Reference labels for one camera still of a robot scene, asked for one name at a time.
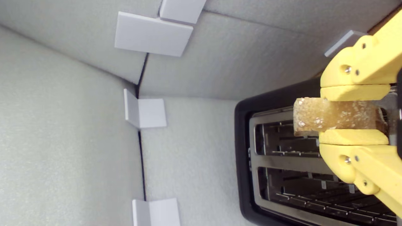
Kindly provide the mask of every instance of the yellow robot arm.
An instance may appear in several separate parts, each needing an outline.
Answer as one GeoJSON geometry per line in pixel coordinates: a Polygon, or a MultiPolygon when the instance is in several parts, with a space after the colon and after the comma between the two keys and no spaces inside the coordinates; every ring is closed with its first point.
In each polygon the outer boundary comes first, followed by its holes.
{"type": "MultiPolygon", "coordinates": [[[[361,37],[332,59],[321,77],[321,97],[330,101],[380,100],[401,68],[399,12],[375,35],[361,37]]],[[[320,133],[320,153],[341,180],[375,195],[402,217],[402,160],[383,133],[375,129],[327,130],[320,133]]]]}

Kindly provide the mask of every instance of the toaster slot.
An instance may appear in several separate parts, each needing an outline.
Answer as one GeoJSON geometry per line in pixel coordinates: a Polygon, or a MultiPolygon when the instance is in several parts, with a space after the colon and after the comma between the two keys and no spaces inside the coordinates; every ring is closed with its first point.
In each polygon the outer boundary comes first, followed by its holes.
{"type": "Polygon", "coordinates": [[[265,200],[359,225],[396,225],[396,215],[380,200],[356,187],[352,193],[349,184],[334,175],[265,167],[257,173],[265,200]]]}

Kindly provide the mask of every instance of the screw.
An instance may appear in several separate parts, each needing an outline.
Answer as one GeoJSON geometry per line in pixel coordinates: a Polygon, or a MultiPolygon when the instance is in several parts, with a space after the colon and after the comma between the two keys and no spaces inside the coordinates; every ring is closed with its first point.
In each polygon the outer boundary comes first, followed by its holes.
{"type": "Polygon", "coordinates": [[[350,164],[350,162],[351,162],[351,158],[349,158],[349,156],[346,156],[345,163],[350,164]]]}
{"type": "Polygon", "coordinates": [[[347,66],[346,69],[345,69],[345,72],[346,72],[347,74],[350,74],[351,71],[352,71],[352,67],[351,67],[351,66],[347,66]]]}

